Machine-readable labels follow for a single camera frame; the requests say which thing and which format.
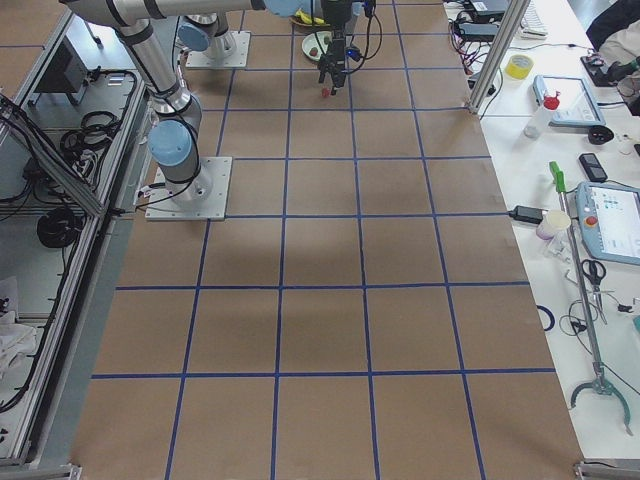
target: blue tape grid line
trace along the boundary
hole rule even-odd
[[[141,378],[308,378],[308,377],[425,377],[436,375],[521,375],[556,373],[553,367],[538,368],[470,368],[439,370],[372,370],[366,372],[187,372],[187,373],[96,373],[93,380],[135,380]]]
[[[394,16],[395,16],[395,20],[396,20],[396,28],[398,30],[398,32],[400,32],[400,22],[398,20],[398,12],[395,6],[395,1],[394,1]],[[402,57],[404,60],[404,65],[407,65],[407,57],[406,57],[406,52],[405,52],[405,46],[404,46],[404,41],[402,38],[402,35],[399,35],[399,40],[400,40],[400,51],[402,52]],[[409,95],[411,97],[411,105],[415,106],[415,102],[414,102],[414,94],[413,94],[413,88],[411,86],[411,78],[409,76],[409,71],[406,70],[406,78],[407,78],[407,84],[409,86]],[[420,121],[418,118],[418,114],[417,112],[414,111],[414,122],[415,122],[415,126],[416,126],[416,132],[418,135],[418,145],[420,147],[420,152],[422,153],[422,156],[424,158],[424,154],[425,154],[425,148],[424,148],[424,143],[422,141],[422,135],[421,135],[421,131],[420,131]],[[428,163],[426,161],[423,161],[423,168],[424,168],[424,173],[425,173],[425,178],[426,178],[426,182],[427,182],[427,191],[429,192],[429,202],[431,204],[431,211],[432,212],[437,212],[436,210],[436,205],[434,202],[434,196],[433,196],[433,189],[432,189],[432,185],[431,185],[431,181],[429,178],[429,167],[428,167]],[[440,263],[442,265],[442,272],[444,275],[444,281],[447,284],[445,286],[446,292],[447,292],[447,301],[449,303],[449,312],[451,315],[451,325],[453,327],[453,333],[454,333],[454,338],[455,338],[455,343],[456,343],[456,349],[457,349],[457,353],[458,353],[458,361],[460,363],[460,370],[463,371],[463,373],[461,374],[461,378],[462,378],[462,384],[464,387],[464,394],[465,394],[465,400],[467,403],[467,412],[469,415],[469,424],[471,427],[471,435],[473,437],[473,444],[474,444],[474,448],[475,448],[475,452],[476,452],[476,459],[478,462],[478,470],[480,472],[480,478],[481,480],[486,480],[486,473],[484,471],[484,462],[482,459],[482,450],[480,448],[480,440],[478,438],[478,429],[476,426],[476,422],[475,422],[475,416],[474,416],[474,412],[473,412],[473,405],[471,403],[471,393],[469,391],[469,384],[467,381],[467,375],[464,373],[465,370],[465,365],[464,365],[464,355],[462,353],[462,344],[460,342],[460,333],[458,331],[458,325],[457,325],[457,321],[456,321],[456,314],[455,314],[455,310],[453,307],[453,298],[451,295],[451,288],[448,285],[449,283],[449,275],[447,272],[447,265],[446,265],[446,260],[445,260],[445,254],[444,254],[444,247],[442,244],[442,238],[440,235],[440,227],[438,225],[438,216],[434,216],[433,218],[433,224],[434,224],[434,228],[435,228],[435,235],[436,235],[436,243],[438,245],[438,253],[440,256]]]
[[[291,45],[289,52],[289,67],[293,68],[293,34],[294,28],[291,25]],[[291,143],[291,106],[293,104],[293,71],[289,73],[289,97],[288,106],[289,112],[287,115],[287,138],[285,144],[285,163],[284,163],[284,193],[282,195],[282,230],[280,232],[280,262],[278,273],[278,323],[276,327],[276,361],[275,361],[275,381],[273,385],[273,419],[272,419],[272,431],[271,431],[271,466],[269,470],[269,478],[276,480],[277,477],[277,460],[278,460],[278,414],[280,408],[280,352],[282,345],[282,298],[284,291],[282,286],[284,285],[284,256],[285,256],[285,244],[286,244],[286,223],[287,223],[287,194],[289,183],[289,149]]]
[[[242,23],[244,22],[244,12],[242,12],[242,20],[240,22],[240,25],[242,26]],[[227,111],[228,111],[228,107],[229,107],[229,100],[231,98],[231,88],[233,86],[233,80],[235,78],[235,70],[231,72],[231,78],[229,80],[229,90],[227,91],[227,98],[225,100],[225,109],[224,109],[224,113],[222,116],[222,124],[220,126],[220,133],[219,133],[219,137],[218,137],[218,145],[216,148],[216,156],[220,155],[220,147],[222,145],[222,136],[224,135],[224,127],[225,127],[225,122],[227,119]],[[205,263],[205,259],[206,259],[206,253],[207,253],[207,244],[209,243],[209,234],[211,232],[212,229],[212,223],[211,220],[207,220],[207,225],[206,225],[206,229],[205,229],[205,233],[204,233],[204,238],[202,240],[202,249],[201,249],[201,253],[200,253],[200,264],[198,266],[198,277],[197,277],[197,281],[196,281],[196,288],[195,293],[194,293],[194,299],[193,299],[193,309],[191,312],[191,321],[189,324],[189,333],[187,336],[187,344],[185,347],[185,354],[184,354],[184,361],[183,361],[183,366],[182,366],[182,373],[180,375],[180,389],[178,391],[178,400],[176,402],[176,412],[175,412],[175,416],[174,416],[174,421],[173,421],[173,428],[171,431],[171,442],[169,444],[169,452],[167,454],[167,465],[165,468],[165,480],[170,480],[171,479],[171,469],[173,467],[173,457],[174,457],[174,453],[175,453],[175,446],[176,446],[176,440],[177,440],[177,436],[178,436],[178,429],[180,426],[180,415],[182,413],[182,401],[184,398],[184,388],[185,388],[185,383],[187,380],[187,372],[189,369],[189,356],[191,353],[191,343],[193,340],[193,332],[195,329],[195,322],[196,322],[196,318],[197,318],[197,313],[198,313],[198,300],[200,298],[200,285],[202,284],[202,277],[203,277],[203,273],[204,273],[204,263]]]
[[[424,3],[419,4],[410,4],[410,3],[392,3],[389,4],[389,7],[394,10],[394,17],[396,22],[396,27],[399,31],[399,21],[396,11],[396,5],[425,5]],[[441,5],[440,3],[433,3],[430,5]],[[245,14],[242,14],[241,20],[241,28],[244,23]],[[471,396],[469,391],[469,386],[467,382],[467,377],[469,375],[485,375],[485,374],[523,374],[523,373],[555,373],[554,368],[493,368],[493,369],[467,369],[464,365],[464,358],[462,353],[462,346],[459,338],[459,332],[455,317],[455,312],[453,308],[453,299],[451,295],[452,287],[499,287],[499,286],[523,286],[529,285],[527,281],[510,281],[510,282],[450,282],[448,280],[448,273],[446,270],[446,261],[444,257],[444,250],[442,246],[442,239],[440,237],[439,227],[438,227],[438,218],[447,217],[447,216],[504,216],[505,212],[471,212],[471,213],[449,213],[442,214],[437,213],[435,210],[435,205],[433,201],[431,182],[429,180],[429,160],[431,159],[452,159],[452,160],[461,160],[461,159],[487,159],[490,156],[487,155],[479,155],[479,156],[463,156],[463,157],[427,157],[424,154],[424,145],[422,142],[422,138],[420,136],[420,127],[418,122],[418,111],[440,111],[440,110],[460,110],[460,107],[452,107],[452,108],[437,108],[437,109],[418,109],[415,107],[414,94],[411,88],[411,82],[409,78],[410,70],[429,70],[429,69],[451,69],[451,70],[459,70],[457,67],[428,67],[428,68],[408,68],[406,62],[406,55],[404,50],[404,44],[402,41],[403,35],[412,35],[412,34],[399,34],[399,33],[391,33],[389,35],[397,36],[400,40],[400,48],[403,56],[403,61],[405,67],[398,68],[397,70],[403,70],[407,77],[407,85],[409,89],[409,94],[411,97],[411,109],[354,109],[353,108],[353,98],[352,98],[352,88],[351,88],[351,79],[348,79],[348,91],[349,91],[349,102],[350,107],[348,109],[336,109],[336,110],[348,110],[351,114],[351,126],[352,126],[352,143],[353,143],[353,157],[352,158],[339,158],[338,160],[351,161],[354,164],[355,170],[355,188],[356,188],[356,202],[357,202],[357,214],[356,215],[287,215],[287,182],[288,182],[288,165],[290,161],[301,161],[305,160],[304,158],[293,159],[289,156],[289,146],[290,146],[290,137],[291,137],[291,113],[293,111],[301,110],[312,110],[315,109],[293,109],[292,108],[292,91],[293,91],[293,76],[294,72],[299,70],[307,70],[307,69],[294,69],[293,68],[293,59],[294,59],[294,37],[298,36],[293,26],[291,28],[291,33],[288,35],[292,38],[291,42],[291,51],[290,51],[290,69],[289,69],[289,98],[288,98],[288,108],[281,109],[281,111],[288,112],[288,123],[287,123],[287,143],[286,143],[286,154],[283,159],[285,162],[285,179],[284,179],[284,197],[283,197],[283,206],[282,206],[282,215],[231,215],[229,218],[280,218],[282,219],[282,230],[281,230],[281,250],[280,250],[280,272],[279,272],[279,284],[277,286],[264,286],[264,285],[255,285],[255,286],[206,286],[202,285],[202,277],[204,271],[204,263],[206,258],[206,249],[208,240],[210,237],[210,233],[214,228],[211,222],[207,222],[207,227],[205,230],[202,250],[201,250],[201,258],[200,265],[198,270],[198,278],[196,285],[187,285],[187,286],[121,286],[117,287],[119,291],[140,291],[140,290],[193,290],[194,291],[194,301],[191,313],[191,322],[189,326],[187,345],[185,349],[184,361],[182,371],[180,373],[131,373],[131,374],[94,374],[92,379],[94,380],[107,380],[107,379],[156,379],[156,378],[165,378],[165,379],[180,379],[180,388],[177,399],[174,424],[172,429],[171,443],[168,452],[167,458],[167,466],[165,471],[165,480],[169,480],[171,477],[171,468],[173,464],[173,458],[175,453],[175,444],[178,435],[179,423],[180,423],[180,414],[182,409],[182,402],[184,396],[184,388],[187,379],[192,378],[273,378],[274,379],[274,402],[273,402],[273,420],[272,420],[272,451],[271,451],[271,469],[270,469],[270,479],[276,480],[277,472],[276,472],[276,463],[277,463],[277,425],[278,425],[278,409],[279,409],[279,387],[280,387],[280,378],[304,378],[304,377],[366,377],[368,379],[369,385],[369,403],[370,403],[370,416],[371,416],[371,435],[372,435],[372,448],[373,448],[373,458],[374,458],[374,470],[376,479],[380,480],[381,472],[380,472],[380,464],[379,464],[379,452],[378,452],[378,444],[377,444],[377,429],[376,429],[376,413],[375,413],[375,395],[374,395],[374,378],[381,376],[433,376],[433,375],[460,375],[462,377],[465,397],[467,402],[468,414],[469,414],[469,422],[471,425],[473,442],[475,446],[478,468],[480,471],[480,475],[482,480],[486,480],[486,474],[484,471],[482,453],[480,449],[480,441],[478,438],[477,427],[475,424],[473,407],[471,404]],[[253,111],[252,109],[229,109],[229,100],[231,97],[233,80],[235,77],[235,71],[231,74],[231,79],[229,83],[227,98],[225,101],[225,107],[222,110],[207,110],[207,111],[222,111],[223,118],[221,123],[221,128],[219,132],[219,142],[217,147],[217,154],[220,153],[220,148],[222,144],[222,139],[224,135],[224,129],[227,119],[227,114],[229,111]],[[360,161],[369,161],[369,160],[408,160],[410,158],[399,157],[399,158],[358,158],[356,154],[357,140],[356,140],[356,128],[355,128],[355,111],[411,111],[414,115],[416,132],[418,135],[418,143],[421,152],[421,158],[418,159],[423,164],[423,169],[426,177],[426,186],[427,191],[429,193],[431,209],[432,212],[430,214],[408,214],[408,215],[366,215],[362,214],[361,210],[361,198],[360,198],[360,186],[359,186],[359,172],[358,172],[358,164]],[[242,160],[264,160],[264,159],[242,159]],[[285,245],[286,245],[286,221],[289,218],[353,218],[358,222],[358,234],[359,234],[359,249],[360,249],[360,265],[361,265],[361,276],[362,282],[360,285],[316,285],[316,286],[295,286],[295,285],[285,285],[284,284],[284,253],[285,253]],[[368,285],[366,280],[366,270],[365,270],[365,258],[364,258],[364,233],[362,229],[362,220],[366,218],[432,218],[434,221],[435,232],[437,245],[440,255],[440,261],[442,265],[442,270],[444,274],[443,282],[436,283],[414,283],[414,284],[390,284],[390,285]],[[454,337],[456,342],[456,348],[458,353],[458,362],[460,365],[459,369],[440,369],[440,370],[394,370],[394,371],[375,371],[372,366],[372,353],[371,353],[371,342],[370,342],[370,330],[369,330],[369,318],[368,318],[368,302],[367,302],[367,291],[368,289],[386,289],[386,288],[420,288],[420,287],[444,287],[447,292],[447,298],[449,302],[449,310],[451,314],[452,327],[454,331]],[[197,318],[197,308],[198,308],[198,300],[199,294],[201,290],[225,290],[225,289],[269,289],[269,290],[278,290],[278,319],[277,319],[277,341],[276,341],[276,351],[275,351],[275,370],[274,372],[189,372],[189,355],[191,349],[191,342],[193,338],[193,332],[195,329],[195,321]],[[366,353],[367,353],[367,371],[366,372],[281,372],[280,371],[280,350],[281,350],[281,333],[282,333],[282,298],[285,290],[297,290],[297,289],[361,289],[362,290],[362,298],[363,298],[363,308],[364,308],[364,329],[365,329],[365,339],[366,339]]]
[[[371,290],[423,287],[517,287],[527,285],[529,285],[529,282],[523,280],[513,282],[425,282],[382,285],[132,285],[116,287],[116,290],[119,292],[161,290]]]
[[[363,312],[364,312],[364,334],[365,334],[365,345],[367,350],[367,381],[369,388],[369,415],[371,418],[371,448],[373,450],[373,469],[376,476],[376,480],[380,480],[380,453],[378,450],[378,429],[376,423],[376,403],[375,403],[375,393],[374,393],[374,382],[373,382],[373,365],[371,360],[371,332],[369,329],[369,307],[368,307],[368,298],[367,298],[367,289],[365,288],[367,285],[367,272],[365,268],[365,255],[364,255],[364,231],[362,228],[362,199],[360,197],[360,176],[359,176],[359,168],[358,168],[358,158],[357,158],[357,139],[356,139],[356,122],[355,122],[355,114],[353,110],[353,88],[351,85],[351,76],[347,78],[347,87],[349,89],[349,105],[351,106],[351,138],[353,142],[353,169],[354,169],[354,178],[355,178],[355,187],[356,187],[356,212],[357,212],[357,222],[358,222],[358,248],[360,252],[360,270],[362,274],[362,304],[363,304]]]

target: power adapter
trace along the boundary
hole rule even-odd
[[[453,22],[453,31],[465,42],[492,42],[498,34],[498,28],[493,23]]]
[[[524,223],[533,223],[534,225],[540,224],[546,213],[547,210],[534,207],[523,207],[522,205],[517,205],[516,208],[508,212],[509,216],[514,220]]]

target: robotic arm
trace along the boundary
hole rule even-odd
[[[198,158],[197,136],[202,108],[174,71],[154,35],[150,19],[187,15],[211,23],[213,14],[238,10],[269,10],[293,15],[317,0],[59,0],[80,18],[114,28],[142,76],[160,123],[149,134],[149,149],[166,179],[171,200],[186,208],[206,201],[213,179]],[[321,0],[324,17],[332,25],[333,40],[322,63],[333,93],[344,85],[345,25],[356,0]]]

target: red bottle cap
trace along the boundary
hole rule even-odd
[[[548,110],[556,110],[560,106],[560,99],[558,98],[559,95],[560,95],[560,92],[556,92],[555,97],[552,97],[551,95],[547,95],[545,93],[544,101],[542,102],[542,104]]]

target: yellow tape roll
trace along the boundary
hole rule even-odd
[[[513,55],[504,71],[513,78],[522,80],[533,68],[533,60],[526,55]]]

